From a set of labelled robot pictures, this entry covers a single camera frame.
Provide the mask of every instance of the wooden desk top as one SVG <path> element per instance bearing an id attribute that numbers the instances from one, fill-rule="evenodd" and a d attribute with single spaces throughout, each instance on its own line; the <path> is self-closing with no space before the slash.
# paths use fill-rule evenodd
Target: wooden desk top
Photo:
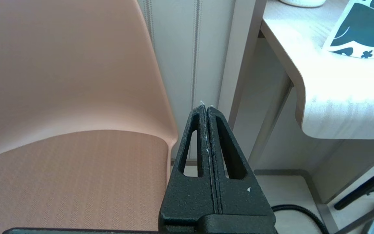
<path id="1" fill-rule="evenodd" d="M 266 5 L 261 31 L 297 89 L 297 121 L 311 137 L 374 139 L 374 59 L 322 50 L 347 2 Z"/>

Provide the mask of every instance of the white wall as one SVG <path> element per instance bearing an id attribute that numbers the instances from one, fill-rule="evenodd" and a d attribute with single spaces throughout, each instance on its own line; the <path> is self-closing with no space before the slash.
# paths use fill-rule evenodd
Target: white wall
<path id="1" fill-rule="evenodd" d="M 270 100 L 284 68 L 265 39 L 258 39 L 252 68 L 246 81 L 233 133 L 249 157 L 264 121 Z M 306 136 L 295 120 L 296 92 L 293 88 L 279 116 L 258 169 L 305 169 L 312 171 L 339 144 L 339 140 Z"/>
<path id="2" fill-rule="evenodd" d="M 179 139 L 192 108 L 217 107 L 235 0 L 138 0 Z M 174 147 L 175 157 L 178 144 Z"/>

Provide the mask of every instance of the black cord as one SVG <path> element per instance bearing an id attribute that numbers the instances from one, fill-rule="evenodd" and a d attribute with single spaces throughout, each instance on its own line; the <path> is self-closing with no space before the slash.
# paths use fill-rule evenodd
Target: black cord
<path id="1" fill-rule="evenodd" d="M 296 210 L 299 212 L 302 212 L 306 214 L 308 217 L 310 217 L 318 226 L 322 234 L 330 234 L 327 230 L 327 227 L 321 222 L 321 220 L 311 211 L 307 210 L 306 208 L 302 206 L 287 204 L 287 205 L 278 205 L 278 206 L 272 206 L 271 207 L 273 212 L 280 211 L 280 210 Z"/>

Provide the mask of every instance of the chair backrest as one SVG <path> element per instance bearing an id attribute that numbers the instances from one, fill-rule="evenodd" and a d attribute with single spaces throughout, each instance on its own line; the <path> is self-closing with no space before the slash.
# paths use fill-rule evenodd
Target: chair backrest
<path id="1" fill-rule="evenodd" d="M 0 0 L 0 153 L 95 129 L 177 129 L 135 0 Z"/>

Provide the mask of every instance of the black clamp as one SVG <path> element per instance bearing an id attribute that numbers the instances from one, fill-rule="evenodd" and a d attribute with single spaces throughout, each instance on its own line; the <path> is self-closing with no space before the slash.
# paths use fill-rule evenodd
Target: black clamp
<path id="1" fill-rule="evenodd" d="M 198 177 L 187 177 L 183 173 L 194 131 Z M 195 108 L 161 205 L 159 231 L 275 234 L 275 221 L 224 115 L 213 107 Z"/>

